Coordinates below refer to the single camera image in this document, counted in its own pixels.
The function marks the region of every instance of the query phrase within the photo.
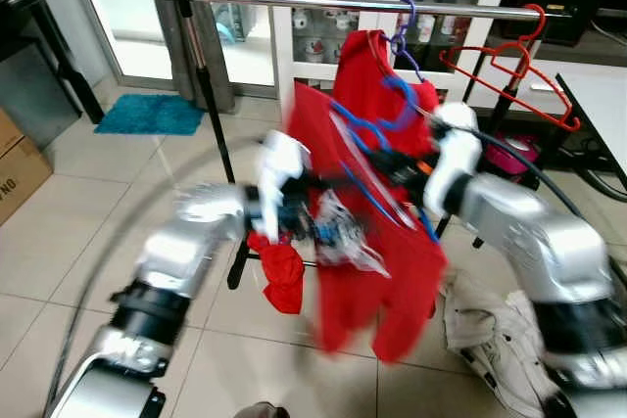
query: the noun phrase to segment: blue rug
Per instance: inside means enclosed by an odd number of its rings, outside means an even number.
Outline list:
[[[192,136],[202,115],[177,95],[122,95],[94,132]]]

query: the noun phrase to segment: pink object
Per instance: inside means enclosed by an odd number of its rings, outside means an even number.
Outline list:
[[[497,134],[500,141],[505,142],[515,151],[518,151],[522,157],[528,161],[533,162],[538,158],[538,150],[536,149],[535,136],[529,135],[514,135],[505,136],[501,133]],[[517,161],[512,155],[508,154],[503,149],[497,146],[490,145],[486,150],[486,160],[496,165],[502,171],[509,175],[517,175],[527,170],[527,167],[521,162]]]

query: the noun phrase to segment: curtain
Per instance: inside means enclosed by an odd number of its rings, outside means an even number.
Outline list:
[[[172,64],[174,88],[181,97],[195,100],[199,108],[206,109],[207,103],[196,76],[196,66],[187,39],[183,18],[178,13],[176,2],[155,0],[157,13],[164,31],[164,38]],[[211,77],[217,109],[234,113],[233,90],[228,80],[226,63],[219,43],[212,7],[207,3],[192,2],[192,21],[198,32],[209,75]]]

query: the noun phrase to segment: red hanger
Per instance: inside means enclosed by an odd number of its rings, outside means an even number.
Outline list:
[[[489,89],[494,90],[495,92],[503,95],[504,97],[506,97],[508,100],[512,101],[513,103],[517,103],[518,105],[520,105],[522,107],[525,107],[527,110],[535,113],[538,116],[541,116],[542,118],[546,119],[547,121],[552,122],[556,126],[559,126],[562,129],[566,129],[567,131],[576,131],[581,126],[581,123],[579,122],[579,119],[577,117],[573,118],[572,124],[567,124],[566,123],[566,121],[570,117],[570,114],[572,113],[572,105],[568,101],[568,98],[566,98],[566,95],[564,95],[564,93],[548,77],[546,77],[543,73],[541,73],[539,70],[537,70],[536,68],[534,68],[533,66],[531,66],[529,64],[530,61],[531,61],[530,58],[529,58],[529,51],[524,46],[523,42],[535,39],[540,34],[540,32],[542,31],[542,28],[544,28],[545,23],[547,22],[547,19],[546,19],[546,16],[545,16],[545,11],[539,5],[527,4],[527,5],[525,5],[525,8],[535,10],[536,12],[538,12],[540,14],[540,20],[538,21],[538,26],[536,27],[535,31],[532,32],[531,34],[523,34],[522,36],[518,37],[518,39],[516,41],[510,41],[508,43],[502,44],[498,48],[487,48],[487,47],[478,47],[478,46],[466,46],[466,47],[457,46],[457,47],[453,47],[453,48],[451,48],[449,50],[444,50],[444,51],[440,52],[440,61],[442,61],[449,68],[452,68],[454,70],[458,70],[459,72],[463,73],[464,75],[467,75],[471,79],[481,83],[482,85],[485,85]],[[521,71],[509,70],[508,68],[505,68],[505,67],[503,67],[503,66],[501,66],[500,64],[497,63],[497,58],[506,49],[515,49],[516,51],[518,51],[520,53],[521,59],[522,59],[522,64],[523,64],[523,68],[522,68]],[[456,65],[453,62],[453,54],[456,53],[457,51],[468,51],[468,50],[470,50],[470,51],[481,51],[483,53],[491,55],[492,59],[490,60],[490,65],[492,65],[493,67],[495,67],[495,68],[497,68],[499,70],[502,70],[503,72],[508,73],[511,76],[518,77],[518,78],[522,79],[527,74],[527,72],[529,72],[529,71],[533,72],[538,77],[540,77],[542,80],[544,80],[547,84],[550,85],[552,90],[559,97],[559,100],[561,101],[561,103],[563,103],[563,105],[566,107],[566,111],[564,112],[564,114],[561,116],[560,119],[557,119],[557,118],[555,118],[555,117],[553,117],[551,115],[547,115],[546,113],[541,112],[540,110],[538,110],[534,106],[529,105],[528,103],[520,100],[519,98],[512,97],[511,95],[506,93],[504,90],[500,90],[498,87],[496,87],[493,84],[487,82],[486,80],[482,79],[481,77],[473,75],[472,73],[468,72],[467,70],[464,70],[464,69],[460,68],[458,65]]]

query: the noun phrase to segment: cardboard box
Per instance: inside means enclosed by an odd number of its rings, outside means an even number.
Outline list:
[[[22,139],[22,132],[13,124],[9,116],[0,109],[0,157]]]
[[[51,173],[50,165],[27,137],[0,157],[0,225]]]

